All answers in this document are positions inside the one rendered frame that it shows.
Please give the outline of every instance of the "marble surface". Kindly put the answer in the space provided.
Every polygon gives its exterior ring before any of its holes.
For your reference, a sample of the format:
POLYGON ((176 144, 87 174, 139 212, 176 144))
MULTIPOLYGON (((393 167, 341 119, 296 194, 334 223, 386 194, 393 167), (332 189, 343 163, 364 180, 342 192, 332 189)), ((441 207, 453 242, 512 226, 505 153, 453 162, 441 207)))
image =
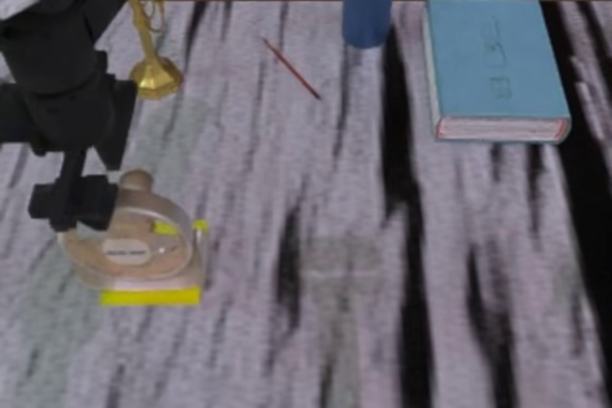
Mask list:
MULTIPOLYGON (((208 219, 199 307, 99 306, 27 215, 58 158, 3 146, 0 406, 609 406, 612 5, 546 7, 559 147, 432 139, 422 7, 359 52, 339 3, 167 5, 157 46, 186 84, 139 103, 124 168, 208 219)), ((126 77, 128 10, 99 47, 126 77)))

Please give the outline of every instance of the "white label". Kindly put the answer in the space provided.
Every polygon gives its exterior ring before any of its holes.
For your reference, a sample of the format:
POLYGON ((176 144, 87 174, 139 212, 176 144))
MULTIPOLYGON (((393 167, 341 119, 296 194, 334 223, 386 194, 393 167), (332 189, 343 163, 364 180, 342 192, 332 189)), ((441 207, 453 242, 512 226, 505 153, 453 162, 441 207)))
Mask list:
POLYGON ((137 239, 107 239, 102 251, 108 259, 119 265, 142 265, 151 259, 147 244, 137 239))

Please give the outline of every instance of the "yellow base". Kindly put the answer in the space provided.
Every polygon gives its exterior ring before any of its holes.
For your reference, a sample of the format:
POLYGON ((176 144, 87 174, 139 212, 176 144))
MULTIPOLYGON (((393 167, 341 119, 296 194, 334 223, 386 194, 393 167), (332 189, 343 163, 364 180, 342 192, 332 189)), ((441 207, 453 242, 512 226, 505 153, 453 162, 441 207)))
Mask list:
POLYGON ((183 74, 165 57, 145 59, 130 73, 143 99, 161 99, 176 92, 183 84, 183 74))
POLYGON ((102 306, 197 306, 200 297, 199 287, 179 290, 103 290, 99 301, 102 306))

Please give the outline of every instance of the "blue book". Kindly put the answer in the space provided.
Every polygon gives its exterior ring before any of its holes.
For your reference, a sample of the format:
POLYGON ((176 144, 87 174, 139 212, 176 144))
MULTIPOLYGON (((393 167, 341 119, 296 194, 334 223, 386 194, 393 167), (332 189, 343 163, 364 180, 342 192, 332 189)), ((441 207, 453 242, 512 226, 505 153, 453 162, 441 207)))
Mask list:
POLYGON ((565 139, 570 113, 539 2, 428 0, 423 26, 437 139, 565 139))

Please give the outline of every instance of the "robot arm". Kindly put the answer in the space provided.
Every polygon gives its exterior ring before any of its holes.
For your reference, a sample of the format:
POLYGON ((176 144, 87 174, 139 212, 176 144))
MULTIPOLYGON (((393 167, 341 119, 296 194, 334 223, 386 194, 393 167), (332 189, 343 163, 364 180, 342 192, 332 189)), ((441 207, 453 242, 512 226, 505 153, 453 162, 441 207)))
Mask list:
POLYGON ((136 86, 107 74, 106 54, 94 46, 126 1, 1 4, 0 52, 15 83, 0 86, 0 143, 64 154, 58 179, 37 185, 30 203, 30 215, 55 231, 77 222, 106 229, 114 210, 117 187, 105 176, 81 175, 90 148, 109 170, 122 162, 136 86))

